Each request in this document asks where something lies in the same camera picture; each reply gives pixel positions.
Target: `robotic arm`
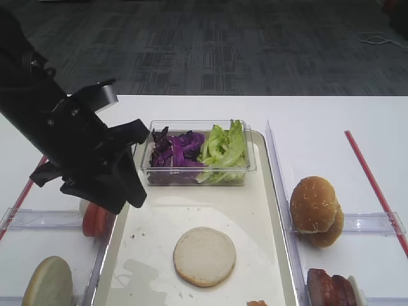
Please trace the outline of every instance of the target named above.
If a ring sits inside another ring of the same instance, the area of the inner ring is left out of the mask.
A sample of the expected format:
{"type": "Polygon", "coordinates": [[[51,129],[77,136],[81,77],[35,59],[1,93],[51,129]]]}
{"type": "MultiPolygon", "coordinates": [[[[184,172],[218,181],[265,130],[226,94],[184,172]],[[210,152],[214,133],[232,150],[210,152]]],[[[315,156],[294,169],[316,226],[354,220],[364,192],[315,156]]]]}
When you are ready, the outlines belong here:
{"type": "Polygon", "coordinates": [[[42,187],[62,177],[62,193],[114,214],[127,201],[141,207],[146,193],[131,146],[142,144],[149,130],[139,119],[108,128],[94,113],[112,101],[114,80],[67,97],[46,62],[17,19],[0,7],[0,112],[48,158],[30,178],[42,187]]]}

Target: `clear plastic container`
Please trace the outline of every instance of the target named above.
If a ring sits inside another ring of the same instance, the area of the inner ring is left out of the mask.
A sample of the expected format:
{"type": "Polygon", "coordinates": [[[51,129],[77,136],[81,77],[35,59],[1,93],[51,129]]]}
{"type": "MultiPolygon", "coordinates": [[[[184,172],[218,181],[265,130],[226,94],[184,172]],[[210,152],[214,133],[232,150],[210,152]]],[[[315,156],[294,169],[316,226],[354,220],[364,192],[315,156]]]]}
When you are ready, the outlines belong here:
{"type": "Polygon", "coordinates": [[[147,184],[150,186],[180,186],[180,185],[218,185],[218,186],[240,186],[245,184],[245,174],[256,170],[254,147],[252,144],[251,128],[244,122],[242,124],[242,135],[246,143],[244,150],[245,166],[214,168],[203,167],[152,167],[150,159],[154,150],[152,132],[161,131],[168,127],[169,136],[180,136],[188,131],[205,135],[207,139],[213,126],[216,124],[224,130],[231,125],[230,120],[179,120],[179,121],[152,121],[150,123],[150,135],[146,139],[140,169],[142,170],[147,184]],[[221,177],[220,181],[206,180],[198,183],[197,176],[201,173],[210,173],[214,177],[221,177]]]}
{"type": "MultiPolygon", "coordinates": [[[[116,216],[109,215],[109,228],[115,223],[116,216]]],[[[32,273],[49,256],[62,257],[71,268],[72,306],[94,305],[112,231],[101,238],[85,237],[77,210],[16,208],[9,208],[0,220],[0,234],[4,231],[0,242],[0,306],[22,304],[32,273]],[[16,257],[18,265],[11,265],[16,257]]]]}
{"type": "Polygon", "coordinates": [[[408,261],[397,239],[397,234],[404,235],[406,230],[398,214],[350,214],[344,210],[343,231],[335,244],[322,249],[308,244],[306,239],[300,239],[293,228],[287,186],[283,181],[284,176],[269,124],[266,127],[266,140],[296,292],[296,306],[312,306],[307,289],[307,272],[311,268],[323,269],[328,275],[338,274],[345,278],[352,275],[356,279],[360,294],[366,299],[364,303],[358,303],[359,306],[408,306],[408,261]],[[398,224],[398,231],[392,222],[398,224]]]}

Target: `carpet floor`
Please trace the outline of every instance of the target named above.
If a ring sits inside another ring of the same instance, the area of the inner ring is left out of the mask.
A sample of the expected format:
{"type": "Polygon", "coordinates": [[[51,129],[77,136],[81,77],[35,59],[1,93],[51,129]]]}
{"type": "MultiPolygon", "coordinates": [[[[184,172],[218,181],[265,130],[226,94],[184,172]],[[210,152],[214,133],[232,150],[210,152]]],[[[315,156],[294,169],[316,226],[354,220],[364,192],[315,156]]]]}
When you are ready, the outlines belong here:
{"type": "Polygon", "coordinates": [[[408,96],[408,52],[357,32],[388,26],[374,0],[0,0],[67,92],[408,96]]]}

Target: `green lettuce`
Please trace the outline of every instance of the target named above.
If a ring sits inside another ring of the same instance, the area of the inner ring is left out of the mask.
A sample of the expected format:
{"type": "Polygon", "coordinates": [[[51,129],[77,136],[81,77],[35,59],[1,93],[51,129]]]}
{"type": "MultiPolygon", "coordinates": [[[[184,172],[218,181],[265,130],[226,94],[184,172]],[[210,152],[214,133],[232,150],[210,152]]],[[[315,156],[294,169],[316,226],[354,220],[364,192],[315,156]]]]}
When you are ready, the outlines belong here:
{"type": "MultiPolygon", "coordinates": [[[[211,168],[245,168],[245,140],[242,134],[242,124],[232,120],[228,131],[214,125],[208,140],[201,146],[198,161],[211,168]]],[[[205,171],[196,180],[199,183],[216,184],[244,178],[245,173],[235,171],[205,171]]]]}

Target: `hamburger bun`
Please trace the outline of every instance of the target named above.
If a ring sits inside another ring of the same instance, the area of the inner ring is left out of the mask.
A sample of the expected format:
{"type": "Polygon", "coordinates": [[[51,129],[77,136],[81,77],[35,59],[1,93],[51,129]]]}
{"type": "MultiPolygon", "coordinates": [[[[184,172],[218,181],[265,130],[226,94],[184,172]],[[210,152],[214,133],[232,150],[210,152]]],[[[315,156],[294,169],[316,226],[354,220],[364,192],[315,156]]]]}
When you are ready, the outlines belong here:
{"type": "Polygon", "coordinates": [[[264,301],[251,301],[247,302],[247,306],[268,306],[264,301]]]}
{"type": "Polygon", "coordinates": [[[293,224],[302,234],[327,232],[338,208],[333,186],[321,177],[303,178],[293,190],[290,201],[293,224]]]}
{"type": "Polygon", "coordinates": [[[198,287],[222,282],[235,265],[235,247],[231,239],[212,228],[190,229],[182,235],[173,253],[176,272],[198,287]]]}
{"type": "Polygon", "coordinates": [[[58,256],[51,256],[34,271],[22,306],[71,306],[72,296],[72,275],[67,262],[58,256]]]}
{"type": "Polygon", "coordinates": [[[337,214],[332,226],[325,233],[308,234],[310,241],[316,247],[329,247],[338,239],[343,230],[344,214],[340,207],[337,208],[337,214]]]}

